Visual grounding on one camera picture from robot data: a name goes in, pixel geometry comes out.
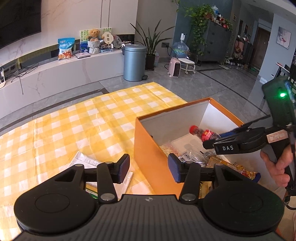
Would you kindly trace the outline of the right hand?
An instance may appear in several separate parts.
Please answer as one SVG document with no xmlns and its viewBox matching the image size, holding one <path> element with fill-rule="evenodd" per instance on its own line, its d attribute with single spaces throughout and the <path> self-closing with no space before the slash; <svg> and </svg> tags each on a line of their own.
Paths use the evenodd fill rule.
<svg viewBox="0 0 296 241">
<path fill-rule="evenodd" d="M 268 172 L 275 183 L 279 187 L 287 187 L 290 181 L 290 176 L 288 174 L 285 174 L 285 168 L 293 162 L 291 146 L 287 146 L 284 149 L 281 157 L 276 164 L 272 162 L 269 159 L 268 155 L 263 151 L 260 152 L 260 157 L 265 162 L 266 168 L 268 169 Z"/>
</svg>

